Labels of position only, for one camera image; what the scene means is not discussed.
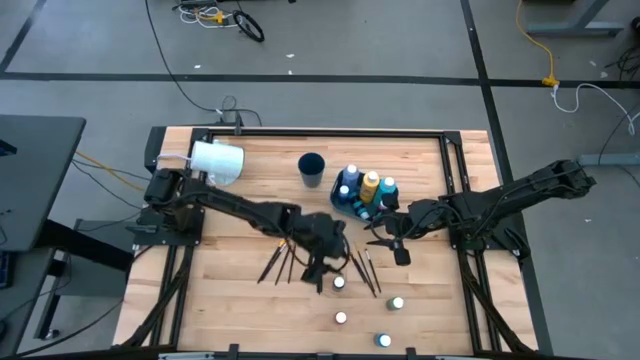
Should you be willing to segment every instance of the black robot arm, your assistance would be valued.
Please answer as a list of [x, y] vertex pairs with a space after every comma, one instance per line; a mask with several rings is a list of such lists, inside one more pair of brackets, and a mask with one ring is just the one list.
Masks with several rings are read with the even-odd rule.
[[329, 214], [302, 215], [300, 206], [281, 202], [253, 202], [184, 175], [182, 170], [156, 171], [144, 196], [156, 212], [164, 215], [164, 227], [189, 231], [195, 206], [204, 206], [246, 220], [267, 236], [293, 240], [309, 252], [309, 263], [302, 281], [321, 284], [322, 275], [337, 269], [324, 264], [324, 258], [348, 259], [343, 235], [345, 223]]
[[461, 192], [440, 196], [438, 200], [418, 200], [408, 206], [407, 213], [395, 212], [397, 199], [385, 195], [389, 204], [386, 214], [376, 218], [370, 227], [385, 225], [392, 239], [378, 238], [369, 242], [394, 251], [398, 265], [409, 265], [411, 258], [404, 239], [418, 239], [427, 233], [448, 228], [456, 248], [483, 249], [500, 220], [549, 198], [574, 199], [586, 195], [595, 185], [582, 167], [569, 160], [556, 161], [533, 174], [512, 183], [483, 192]]

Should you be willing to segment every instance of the gray desk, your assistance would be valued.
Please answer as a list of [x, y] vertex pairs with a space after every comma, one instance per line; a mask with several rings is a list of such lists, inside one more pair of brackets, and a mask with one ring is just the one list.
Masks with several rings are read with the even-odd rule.
[[[130, 248], [125, 251], [47, 219], [85, 123], [81, 118], [0, 115], [0, 137], [17, 148], [0, 157], [0, 212], [5, 213], [0, 224], [7, 238], [0, 251], [11, 252], [15, 263], [11, 287], [0, 290], [0, 319], [7, 326], [0, 356], [17, 351], [35, 304], [29, 300], [39, 294], [45, 277], [68, 273], [65, 262], [53, 259], [56, 249], [81, 257], [80, 263], [106, 265], [121, 274], [133, 259]], [[55, 312], [56, 304], [49, 300], [38, 338], [46, 335]]]

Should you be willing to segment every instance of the yellow cable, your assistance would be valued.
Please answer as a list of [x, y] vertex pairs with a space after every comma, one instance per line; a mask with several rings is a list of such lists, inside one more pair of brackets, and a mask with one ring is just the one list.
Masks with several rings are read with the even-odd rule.
[[105, 166], [105, 165], [101, 164], [100, 162], [98, 162], [98, 160], [92, 159], [92, 158], [90, 158], [89, 156], [87, 156], [87, 155], [85, 155], [85, 154], [81, 153], [80, 151], [76, 151], [76, 154], [78, 154], [78, 156], [80, 156], [80, 157], [82, 157], [82, 158], [84, 158], [84, 159], [86, 159], [86, 160], [88, 160], [88, 161], [91, 161], [92, 163], [94, 163], [94, 164], [96, 164], [96, 165], [100, 166], [100, 167], [101, 167], [101, 168], [103, 168], [106, 172], [108, 172], [109, 174], [111, 174], [111, 175], [115, 176], [118, 180], [120, 180], [120, 181], [122, 181], [123, 183], [125, 183], [125, 184], [127, 184], [127, 185], [131, 186], [132, 188], [134, 188], [134, 189], [136, 189], [136, 190], [139, 190], [139, 191], [144, 191], [144, 188], [141, 188], [140, 186], [137, 186], [136, 184], [133, 184], [133, 183], [129, 182], [127, 179], [124, 179], [124, 178], [123, 178], [123, 177], [121, 177], [120, 175], [116, 174], [116, 173], [115, 173], [115, 172], [114, 172], [110, 167], [107, 167], [107, 166]]
[[520, 30], [522, 35], [524, 35], [534, 45], [538, 46], [539, 48], [541, 48], [544, 51], [546, 51], [547, 54], [549, 54], [549, 65], [550, 65], [551, 69], [550, 69], [550, 72], [549, 72], [549, 76], [542, 79], [542, 83], [547, 85], [547, 86], [551, 86], [551, 87], [553, 87], [555, 85], [558, 85], [558, 84], [560, 84], [560, 82], [558, 80], [556, 80], [555, 70], [554, 70], [554, 66], [553, 66], [553, 54], [551, 53], [551, 50], [549, 50], [548, 47], [546, 47], [546, 46], [540, 44], [539, 42], [535, 41], [529, 34], [527, 34], [526, 31], [524, 31], [522, 29], [522, 26], [520, 25], [520, 8], [521, 7], [522, 7], [522, 0], [520, 0], [518, 2], [518, 9], [516, 10], [516, 25], [518, 26], [518, 30]]

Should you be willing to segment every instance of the wooden tabletop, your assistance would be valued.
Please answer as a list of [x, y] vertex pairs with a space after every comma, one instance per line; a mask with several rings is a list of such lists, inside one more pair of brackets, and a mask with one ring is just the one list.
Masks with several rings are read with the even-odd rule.
[[[189, 127], [167, 128], [161, 153], [187, 155]], [[471, 188], [482, 191], [498, 185], [488, 135], [485, 131], [461, 131]], [[418, 354], [471, 354], [468, 323], [458, 261], [445, 231], [406, 241], [412, 264], [398, 267], [386, 248], [367, 246], [372, 240], [364, 223], [334, 211], [329, 191], [347, 164], [362, 171], [392, 176], [400, 190], [401, 210], [414, 200], [436, 199], [446, 193], [438, 142], [419, 138], [348, 137], [216, 137], [245, 150], [242, 176], [224, 190], [253, 201], [299, 204], [303, 213], [323, 211], [347, 223], [345, 235], [352, 249], [369, 250], [381, 282], [382, 294], [374, 299], [352, 264], [344, 271], [346, 287], [325, 291], [299, 281], [301, 265], [294, 265], [290, 284], [274, 286], [281, 256], [267, 280], [256, 280], [273, 253], [278, 239], [263, 236], [243, 221], [207, 210], [203, 239], [196, 248], [189, 279], [180, 350], [227, 351], [240, 344], [241, 351], [334, 352], [403, 354], [415, 347]], [[317, 152], [326, 161], [322, 184], [305, 188], [297, 169], [298, 158]], [[450, 151], [457, 189], [460, 189], [454, 152]], [[161, 167], [183, 168], [184, 161], [163, 160]], [[155, 304], [167, 249], [157, 246], [133, 265], [114, 343], [126, 340]], [[302, 259], [306, 254], [298, 251]], [[485, 253], [493, 300], [522, 341], [535, 348], [535, 335], [516, 260], [505, 251]], [[392, 296], [405, 299], [405, 307], [388, 311]], [[488, 348], [487, 326], [477, 305], [483, 345]], [[338, 325], [334, 315], [347, 314]], [[163, 339], [168, 340], [173, 305], [167, 310]], [[374, 345], [376, 333], [388, 333], [391, 346]]]

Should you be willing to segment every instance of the gray floor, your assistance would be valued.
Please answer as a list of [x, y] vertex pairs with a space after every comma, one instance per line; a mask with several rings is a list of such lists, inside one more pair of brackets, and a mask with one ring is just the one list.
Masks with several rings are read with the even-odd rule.
[[[35, 1], [0, 1], [0, 51], [17, 34]], [[171, 68], [193, 74], [339, 74], [476, 77], [457, 1], [381, 0], [244, 1], [263, 26], [257, 44], [235, 30], [186, 25], [170, 11], [171, 0], [150, 0], [158, 35]], [[528, 43], [514, 24], [516, 1], [471, 0], [487, 70], [496, 79], [539, 79], [546, 54]], [[226, 4], [234, 8], [234, 3]], [[525, 21], [566, 15], [558, 6], [527, 5]], [[634, 0], [609, 4], [599, 17], [627, 23], [640, 15]], [[615, 39], [553, 39], [548, 44], [562, 79], [614, 79], [603, 66], [630, 43]], [[287, 54], [295, 54], [289, 59]], [[12, 62], [12, 72], [164, 74], [141, 0], [48, 0]], [[195, 101], [217, 106], [225, 95], [262, 115], [265, 126], [349, 126], [489, 129], [479, 87], [313, 84], [188, 83]], [[595, 90], [581, 93], [573, 115], [555, 109], [548, 89], [493, 88], [516, 177], [560, 158], [598, 152], [620, 114]], [[630, 109], [634, 91], [611, 94]], [[575, 92], [560, 102], [573, 106]], [[192, 107], [167, 82], [0, 81], [0, 112], [82, 116], [88, 120], [80, 150], [111, 166], [143, 173], [144, 140], [153, 125], [208, 123], [210, 113]], [[247, 116], [247, 123], [255, 119]], [[638, 151], [621, 126], [610, 151]], [[640, 176], [640, 169], [631, 169]], [[576, 201], [549, 201], [527, 210], [525, 220], [556, 354], [634, 358], [640, 317], [635, 273], [640, 268], [636, 216], [640, 189], [617, 168], [589, 169], [596, 186]], [[139, 194], [97, 173], [118, 194]], [[52, 218], [72, 225], [78, 217], [118, 219], [131, 209], [70, 169]], [[54, 325], [63, 334], [84, 326], [117, 299], [65, 298]], [[117, 312], [82, 337], [50, 352], [106, 348]], [[23, 340], [22, 348], [42, 344]]]

